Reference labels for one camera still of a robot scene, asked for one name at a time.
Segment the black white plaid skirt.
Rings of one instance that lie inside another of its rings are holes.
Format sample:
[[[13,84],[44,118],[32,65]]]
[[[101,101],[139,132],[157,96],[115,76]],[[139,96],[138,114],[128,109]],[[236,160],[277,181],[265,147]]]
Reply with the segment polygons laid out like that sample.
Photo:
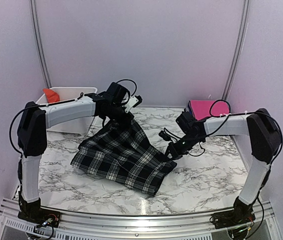
[[[151,145],[141,126],[132,120],[111,120],[79,146],[70,163],[87,174],[117,182],[155,196],[177,163]]]

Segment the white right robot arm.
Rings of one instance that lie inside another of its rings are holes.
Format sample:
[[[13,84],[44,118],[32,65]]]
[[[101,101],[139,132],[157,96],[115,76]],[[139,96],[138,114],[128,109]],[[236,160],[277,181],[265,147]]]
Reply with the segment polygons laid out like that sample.
[[[195,119],[189,112],[182,112],[176,119],[184,136],[170,142],[165,155],[172,160],[180,159],[198,143],[213,136],[248,136],[252,163],[243,189],[236,198],[229,220],[240,224],[249,215],[260,191],[266,185],[271,166],[283,146],[283,135],[277,121],[265,108],[255,112],[208,116]]]

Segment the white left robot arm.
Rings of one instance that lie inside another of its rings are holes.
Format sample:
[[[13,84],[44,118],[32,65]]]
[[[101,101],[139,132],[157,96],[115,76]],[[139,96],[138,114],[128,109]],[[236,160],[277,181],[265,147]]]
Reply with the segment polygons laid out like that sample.
[[[30,101],[20,111],[17,137],[21,150],[18,166],[21,189],[18,202],[20,211],[27,218],[35,223],[45,218],[38,182],[40,161],[47,148],[47,129],[79,118],[96,116],[129,123],[133,118],[130,110],[140,103],[139,97],[131,96],[120,104],[113,101],[114,98],[107,94],[82,93],[78,98],[43,105]]]

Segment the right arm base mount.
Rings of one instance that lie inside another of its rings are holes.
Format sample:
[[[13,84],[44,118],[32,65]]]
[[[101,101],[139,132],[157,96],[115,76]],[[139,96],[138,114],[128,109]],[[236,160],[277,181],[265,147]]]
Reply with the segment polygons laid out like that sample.
[[[252,223],[255,219],[253,211],[241,214],[235,210],[227,210],[213,213],[209,221],[214,225],[215,229],[222,229]]]

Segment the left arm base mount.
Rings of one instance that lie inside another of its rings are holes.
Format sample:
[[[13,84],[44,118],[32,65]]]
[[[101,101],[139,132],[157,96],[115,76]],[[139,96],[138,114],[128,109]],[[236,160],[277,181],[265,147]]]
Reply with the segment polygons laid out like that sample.
[[[57,228],[60,223],[61,213],[55,210],[49,210],[44,208],[39,208],[30,211],[21,210],[17,216],[21,220],[31,222],[37,225],[43,224],[45,221],[51,219],[51,222],[48,222],[47,225]]]

